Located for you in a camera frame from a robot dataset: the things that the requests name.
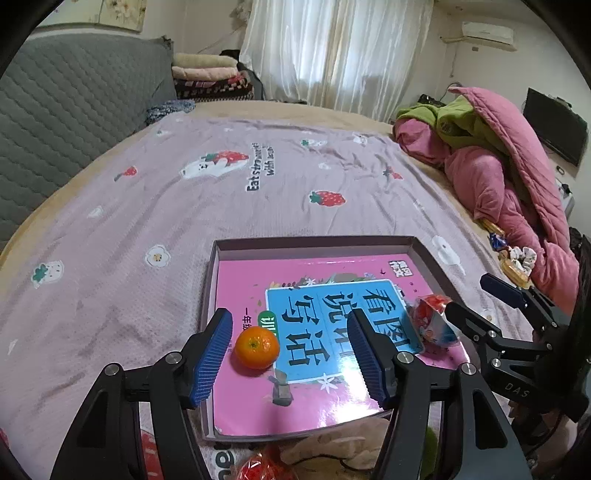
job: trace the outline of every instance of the white curtain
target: white curtain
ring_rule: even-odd
[[[254,0],[240,60],[268,99],[387,121],[432,11],[433,0]]]

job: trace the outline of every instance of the wall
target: wall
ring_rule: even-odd
[[[493,90],[521,109],[528,87],[573,104],[573,110],[591,125],[591,90],[574,61],[548,27],[483,17],[453,17],[452,37],[460,35],[461,21],[479,21],[511,27],[515,31],[516,52],[461,42],[450,44],[446,58],[451,59],[453,76],[441,75],[437,94],[441,95],[452,81],[465,86]],[[564,180],[574,192],[575,207],[569,224],[591,235],[591,148],[588,148],[577,170],[557,154],[551,160],[565,170]]]
[[[80,25],[57,25],[37,28],[29,36],[31,38],[46,37],[64,33],[104,33],[111,35],[128,35],[139,38],[158,38],[166,35],[174,41],[175,51],[181,51],[184,44],[183,26],[187,3],[191,0],[148,0],[144,17],[144,27],[140,33],[121,28]]]
[[[246,25],[233,15],[238,3],[239,0],[187,0],[183,51],[218,54],[240,48]]]
[[[455,26],[451,16],[438,7],[433,8],[425,45],[417,59],[400,106],[415,103],[422,93],[439,98],[440,76],[449,72],[450,59],[446,58],[447,45],[439,37],[447,37]]]

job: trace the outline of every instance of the red snack package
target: red snack package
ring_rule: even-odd
[[[276,445],[251,456],[238,470],[236,480],[297,480],[293,468],[283,463]]]
[[[456,334],[444,320],[445,306],[450,302],[450,297],[436,293],[417,297],[411,321],[424,341],[441,347],[448,347],[458,341]]]

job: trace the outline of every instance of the pink comforter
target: pink comforter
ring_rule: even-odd
[[[509,100],[481,88],[452,88],[463,95],[509,151],[528,189],[533,208],[522,204],[505,179],[501,161],[481,147],[451,149],[416,119],[394,126],[396,141],[410,156],[443,167],[461,203],[474,218],[488,218],[505,232],[510,245],[531,247],[537,255],[531,278],[568,314],[579,288],[579,264],[569,248],[569,227],[554,176],[535,132]]]

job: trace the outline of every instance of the folded blanket stack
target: folded blanket stack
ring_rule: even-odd
[[[252,100],[248,72],[239,72],[237,61],[219,55],[177,53],[173,58],[174,88],[178,99],[195,102]]]

